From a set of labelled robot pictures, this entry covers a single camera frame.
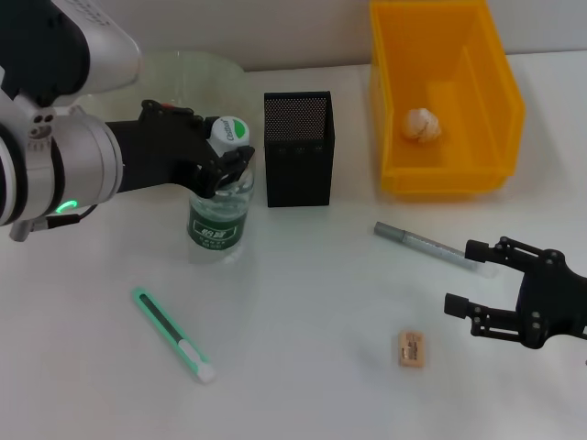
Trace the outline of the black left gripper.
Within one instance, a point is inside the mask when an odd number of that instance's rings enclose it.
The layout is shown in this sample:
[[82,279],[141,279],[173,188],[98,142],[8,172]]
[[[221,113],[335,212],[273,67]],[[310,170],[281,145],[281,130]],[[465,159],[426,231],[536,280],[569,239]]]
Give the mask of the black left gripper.
[[200,115],[154,100],[141,102],[139,120],[106,125],[122,153],[121,193],[176,184],[212,198],[240,179],[255,154],[255,148],[244,146],[219,156],[205,140]]

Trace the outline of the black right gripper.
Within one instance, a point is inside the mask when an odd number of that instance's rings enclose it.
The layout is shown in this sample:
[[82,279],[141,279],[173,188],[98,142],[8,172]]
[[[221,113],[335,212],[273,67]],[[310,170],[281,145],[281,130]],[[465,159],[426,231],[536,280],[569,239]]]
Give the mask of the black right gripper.
[[493,247],[469,240],[465,258],[525,273],[516,312],[486,307],[451,293],[445,295],[444,313],[469,318],[473,336],[515,343],[520,336],[521,344],[531,349],[540,349],[554,336],[586,338],[586,278],[568,267],[561,252],[502,236]]

